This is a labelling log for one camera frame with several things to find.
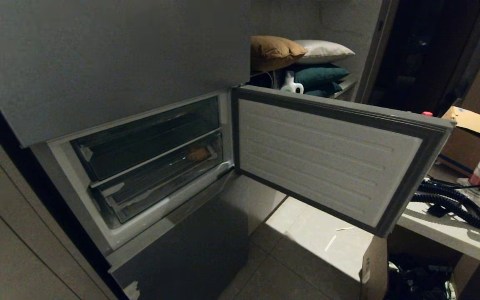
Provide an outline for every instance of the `cardboard box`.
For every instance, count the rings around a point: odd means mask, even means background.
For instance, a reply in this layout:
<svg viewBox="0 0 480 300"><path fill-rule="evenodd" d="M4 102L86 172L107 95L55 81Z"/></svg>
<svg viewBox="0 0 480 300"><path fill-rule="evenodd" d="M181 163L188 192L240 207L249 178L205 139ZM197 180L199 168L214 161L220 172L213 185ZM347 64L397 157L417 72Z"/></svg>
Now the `cardboard box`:
<svg viewBox="0 0 480 300"><path fill-rule="evenodd" d="M360 275L360 300L383 300L388 288L388 255L406 253L419 263L453 267L457 300L480 300L480 261L396 226L388 239L373 237Z"/></svg>
<svg viewBox="0 0 480 300"><path fill-rule="evenodd" d="M452 106L442 118L455 120L457 127L438 160L469 177L480 161L480 114Z"/></svg>

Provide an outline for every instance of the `floor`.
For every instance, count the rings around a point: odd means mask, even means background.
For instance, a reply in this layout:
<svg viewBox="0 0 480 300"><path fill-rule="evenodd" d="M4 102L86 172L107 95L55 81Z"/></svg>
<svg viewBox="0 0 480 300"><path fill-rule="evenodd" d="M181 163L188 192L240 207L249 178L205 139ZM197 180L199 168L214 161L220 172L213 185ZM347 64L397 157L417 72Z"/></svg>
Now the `floor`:
<svg viewBox="0 0 480 300"><path fill-rule="evenodd" d="M372 234L288 197L253 232L248 263L219 300L358 300Z"/></svg>

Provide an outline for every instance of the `table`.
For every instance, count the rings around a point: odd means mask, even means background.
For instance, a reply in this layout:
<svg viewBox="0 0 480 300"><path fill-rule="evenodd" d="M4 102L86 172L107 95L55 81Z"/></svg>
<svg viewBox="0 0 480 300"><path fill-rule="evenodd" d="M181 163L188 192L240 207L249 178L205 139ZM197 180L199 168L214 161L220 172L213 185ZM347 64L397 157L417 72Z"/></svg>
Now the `table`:
<svg viewBox="0 0 480 300"><path fill-rule="evenodd" d="M449 182L463 177L445 165L434 165L429 175ZM429 215L428 207L427 203L409 203L398 225L480 260L480 230L458 217Z"/></svg>

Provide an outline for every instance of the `pillow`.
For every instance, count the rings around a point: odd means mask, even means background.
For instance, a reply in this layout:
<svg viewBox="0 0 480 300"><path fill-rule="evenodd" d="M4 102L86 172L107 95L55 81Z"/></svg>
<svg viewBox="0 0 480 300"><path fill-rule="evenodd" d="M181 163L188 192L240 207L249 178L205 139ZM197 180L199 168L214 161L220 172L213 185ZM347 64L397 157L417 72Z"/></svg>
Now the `pillow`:
<svg viewBox="0 0 480 300"><path fill-rule="evenodd" d="M287 70L294 72L294 82L301 83L305 90L327 84L349 75L346 70L331 63L322 65L292 65Z"/></svg>
<svg viewBox="0 0 480 300"><path fill-rule="evenodd" d="M296 63L310 65L313 63L332 63L355 55L349 48L326 40L296 40L305 47L307 53Z"/></svg>
<svg viewBox="0 0 480 300"><path fill-rule="evenodd" d="M313 87L312 90L305 91L304 94L327 98L341 91L342 87L339 84L331 82L326 85Z"/></svg>
<svg viewBox="0 0 480 300"><path fill-rule="evenodd" d="M307 50L297 42L268 35L251 37L251 69L272 71L295 63Z"/></svg>

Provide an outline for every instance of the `transparent plastic drawer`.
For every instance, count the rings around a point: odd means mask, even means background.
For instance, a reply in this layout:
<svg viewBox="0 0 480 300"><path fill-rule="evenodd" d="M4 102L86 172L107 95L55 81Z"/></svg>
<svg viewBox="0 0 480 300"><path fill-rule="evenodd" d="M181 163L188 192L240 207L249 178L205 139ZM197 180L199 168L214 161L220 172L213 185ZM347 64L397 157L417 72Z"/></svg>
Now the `transparent plastic drawer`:
<svg viewBox="0 0 480 300"><path fill-rule="evenodd" d="M101 207L123 223L223 162L221 133L212 133L92 188Z"/></svg>
<svg viewBox="0 0 480 300"><path fill-rule="evenodd" d="M219 128L216 97L72 141L92 181L100 181Z"/></svg>

